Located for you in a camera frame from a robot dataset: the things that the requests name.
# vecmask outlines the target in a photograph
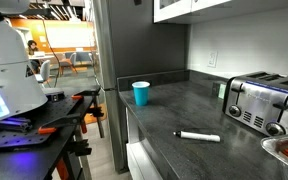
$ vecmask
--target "gray countertop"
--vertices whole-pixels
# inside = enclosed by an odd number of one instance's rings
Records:
[[[278,161],[261,147],[265,135],[222,113],[223,100],[210,89],[189,81],[151,87],[143,107],[133,91],[120,97],[175,179],[281,179]],[[181,139],[178,130],[217,134],[221,142]]]

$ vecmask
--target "toaster knob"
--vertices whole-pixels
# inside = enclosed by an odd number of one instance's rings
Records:
[[[239,117],[241,115],[241,110],[240,108],[238,108],[237,106],[231,106],[228,111],[230,112],[230,114],[234,117]]]
[[[266,125],[266,131],[271,135],[271,136],[277,136],[277,135],[284,135],[285,131],[284,128],[277,124],[277,123],[269,123]]]

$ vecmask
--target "blue plastic cup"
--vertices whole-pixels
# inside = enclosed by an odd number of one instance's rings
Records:
[[[145,106],[148,100],[148,87],[150,83],[139,81],[132,84],[134,89],[135,102],[138,106]]]

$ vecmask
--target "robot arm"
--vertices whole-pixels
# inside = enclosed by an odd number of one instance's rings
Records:
[[[25,12],[29,3],[29,0],[0,0],[0,13]],[[35,76],[27,75],[28,66],[20,35],[0,15],[0,120],[47,102]]]

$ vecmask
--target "refrigerator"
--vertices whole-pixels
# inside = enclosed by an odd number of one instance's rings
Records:
[[[186,68],[187,25],[153,24],[153,0],[85,0],[98,60],[94,70],[107,106],[115,170],[128,171],[125,107],[117,78]]]

